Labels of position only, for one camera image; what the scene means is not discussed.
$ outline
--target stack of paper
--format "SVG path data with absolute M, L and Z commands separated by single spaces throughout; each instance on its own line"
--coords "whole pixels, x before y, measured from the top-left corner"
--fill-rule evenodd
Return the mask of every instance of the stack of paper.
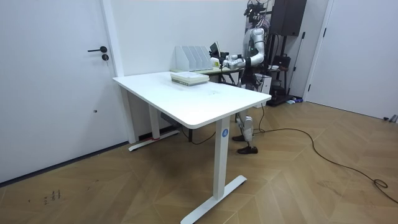
M 197 74 L 193 72 L 170 73 L 173 82 L 177 82 L 186 86 L 193 86 L 209 81 L 208 75 Z

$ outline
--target black speaker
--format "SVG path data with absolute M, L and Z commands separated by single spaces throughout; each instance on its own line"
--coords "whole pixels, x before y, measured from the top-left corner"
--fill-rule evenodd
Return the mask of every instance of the black speaker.
M 307 0 L 275 0 L 270 31 L 282 36 L 298 36 Z

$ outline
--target humanoid robot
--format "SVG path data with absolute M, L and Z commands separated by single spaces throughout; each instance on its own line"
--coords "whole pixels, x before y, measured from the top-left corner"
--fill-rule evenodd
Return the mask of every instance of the humanoid robot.
M 254 67 L 261 66 L 265 60 L 265 31 L 262 28 L 264 17 L 260 14 L 253 14 L 253 8 L 250 7 L 246 10 L 245 16 L 249 17 L 254 24 L 255 28 L 248 29 L 243 40 L 243 54 L 242 55 L 227 55 L 225 60 L 222 61 L 224 67 L 230 69 L 244 68 L 243 75 L 238 81 L 238 87 L 246 84 L 246 89 L 255 90 L 258 88 L 258 80 L 253 72 Z M 238 149 L 240 154 L 256 154 L 258 150 L 252 145 L 253 139 L 253 119 L 248 115 L 248 111 L 244 110 L 237 114 L 237 122 L 242 135 L 233 137 L 234 141 L 246 141 L 248 146 Z

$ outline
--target logo sticker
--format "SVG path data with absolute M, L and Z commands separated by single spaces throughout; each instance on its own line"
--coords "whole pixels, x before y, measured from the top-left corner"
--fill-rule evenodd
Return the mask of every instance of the logo sticker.
M 228 129 L 224 129 L 223 131 L 223 137 L 225 138 L 228 135 Z

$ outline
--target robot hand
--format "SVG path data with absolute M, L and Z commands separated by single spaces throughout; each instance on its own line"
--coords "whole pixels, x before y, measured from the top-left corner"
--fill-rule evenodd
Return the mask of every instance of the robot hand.
M 242 68 L 246 64 L 243 58 L 233 59 L 233 57 L 227 56 L 226 60 L 223 61 L 223 65 L 231 70 Z

